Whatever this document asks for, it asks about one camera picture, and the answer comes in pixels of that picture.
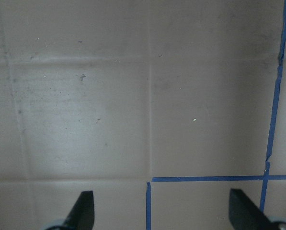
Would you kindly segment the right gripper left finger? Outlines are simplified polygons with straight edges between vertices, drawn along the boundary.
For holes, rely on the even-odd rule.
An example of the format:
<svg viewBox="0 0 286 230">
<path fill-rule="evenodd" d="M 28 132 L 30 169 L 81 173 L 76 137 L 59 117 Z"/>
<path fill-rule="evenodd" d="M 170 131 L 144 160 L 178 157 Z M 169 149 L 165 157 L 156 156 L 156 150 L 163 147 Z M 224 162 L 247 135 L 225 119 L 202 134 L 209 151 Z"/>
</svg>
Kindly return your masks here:
<svg viewBox="0 0 286 230">
<path fill-rule="evenodd" d="M 44 230 L 92 230 L 94 227 L 93 191 L 83 191 L 67 217 L 59 223 L 49 224 Z"/>
</svg>

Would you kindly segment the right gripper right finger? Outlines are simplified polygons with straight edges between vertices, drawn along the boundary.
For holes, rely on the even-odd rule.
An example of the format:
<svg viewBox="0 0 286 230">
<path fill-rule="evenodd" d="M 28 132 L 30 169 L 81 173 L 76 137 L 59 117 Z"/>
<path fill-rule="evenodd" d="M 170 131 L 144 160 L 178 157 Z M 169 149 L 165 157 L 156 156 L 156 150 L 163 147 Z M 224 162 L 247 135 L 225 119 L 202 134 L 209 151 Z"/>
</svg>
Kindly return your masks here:
<svg viewBox="0 0 286 230">
<path fill-rule="evenodd" d="M 271 221 L 241 189 L 230 189 L 229 221 L 234 230 L 286 230 L 286 221 Z"/>
</svg>

